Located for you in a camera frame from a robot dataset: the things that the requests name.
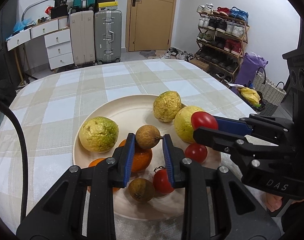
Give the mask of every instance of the tablecloth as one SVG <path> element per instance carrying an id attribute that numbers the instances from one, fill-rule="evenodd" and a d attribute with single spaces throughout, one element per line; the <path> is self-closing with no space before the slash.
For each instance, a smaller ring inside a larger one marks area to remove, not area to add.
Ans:
<path id="1" fill-rule="evenodd" d="M 102 104 L 128 95 L 177 91 L 186 105 L 239 119 L 254 111 L 209 74 L 182 60 L 143 60 L 53 74 L 22 89 L 10 108 L 28 152 L 27 212 L 71 166 L 72 144 L 84 119 Z M 229 155 L 222 163 L 241 176 Z M 15 232 L 22 195 L 22 160 L 13 125 L 0 125 L 0 217 Z M 117 239 L 180 239 L 182 217 L 141 222 L 115 216 Z"/>

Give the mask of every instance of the door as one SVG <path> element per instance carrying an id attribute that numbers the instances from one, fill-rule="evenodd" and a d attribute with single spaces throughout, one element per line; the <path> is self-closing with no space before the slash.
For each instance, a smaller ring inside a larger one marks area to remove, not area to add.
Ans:
<path id="1" fill-rule="evenodd" d="M 174 0 L 132 0 L 129 51 L 167 49 Z"/>

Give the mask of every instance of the orange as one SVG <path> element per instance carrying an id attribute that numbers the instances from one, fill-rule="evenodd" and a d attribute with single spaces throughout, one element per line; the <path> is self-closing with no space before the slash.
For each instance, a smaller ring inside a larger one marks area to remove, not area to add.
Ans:
<path id="1" fill-rule="evenodd" d="M 89 164 L 88 167 L 96 166 L 99 162 L 101 162 L 102 160 L 105 160 L 105 159 L 106 159 L 106 158 L 98 158 L 98 159 L 92 161 L 92 162 Z M 91 192 L 91 186 L 88 186 L 88 187 L 87 187 L 87 190 L 88 190 L 88 192 Z M 113 188 L 113 193 L 114 193 L 114 192 L 117 192 L 118 190 L 119 190 L 119 187 L 114 187 L 114 188 Z"/>
<path id="2" fill-rule="evenodd" d="M 125 142 L 126 139 L 119 144 L 119 147 L 124 146 Z M 145 170 L 150 165 L 152 156 L 153 155 L 151 149 L 142 149 L 140 146 L 135 144 L 135 154 L 131 172 L 139 172 Z"/>

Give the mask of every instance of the yellow bag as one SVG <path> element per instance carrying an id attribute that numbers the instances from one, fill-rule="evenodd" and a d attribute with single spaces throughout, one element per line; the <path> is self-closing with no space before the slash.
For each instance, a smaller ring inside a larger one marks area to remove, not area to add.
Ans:
<path id="1" fill-rule="evenodd" d="M 241 93 L 241 95 L 246 99 L 248 100 L 251 104 L 257 106 L 259 105 L 260 106 L 260 96 L 259 94 L 253 90 L 253 89 L 250 89 L 250 88 L 239 88 L 239 91 Z"/>

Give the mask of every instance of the beige plate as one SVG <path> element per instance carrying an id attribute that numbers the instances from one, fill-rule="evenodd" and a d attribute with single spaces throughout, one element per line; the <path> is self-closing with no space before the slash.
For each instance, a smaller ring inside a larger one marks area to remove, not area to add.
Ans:
<path id="1" fill-rule="evenodd" d="M 122 140 L 127 138 L 128 133 L 135 133 L 139 127 L 145 124 L 156 126 L 160 130 L 161 135 L 170 134 L 173 145 L 185 150 L 189 144 L 183 142 L 176 135 L 173 122 L 163 123 L 153 116 L 152 107 L 156 98 L 157 96 L 154 95 L 128 96 L 110 101 L 96 109 L 86 118 L 86 120 L 96 116 L 105 116 L 112 119 L 119 126 L 119 138 L 115 146 L 110 151 L 103 154 L 92 153 L 82 147 L 79 141 L 78 131 L 73 147 L 74 164 L 81 168 L 87 168 L 90 162 L 97 158 L 112 156 L 115 148 Z M 162 143 L 160 142 L 152 149 L 152 151 L 153 158 L 151 164 L 145 172 L 131 176 L 130 181 L 137 177 L 152 181 L 154 168 L 165 165 Z M 203 163 L 203 166 L 216 169 L 220 165 L 220 161 L 220 153 L 208 148 L 208 156 Z M 127 188 L 121 188 L 119 191 L 114 193 L 113 199 L 114 212 L 122 217 L 135 220 L 163 220 L 183 214 L 184 189 L 176 189 L 168 195 L 154 197 L 148 203 L 142 204 L 135 201 L 130 196 Z"/>

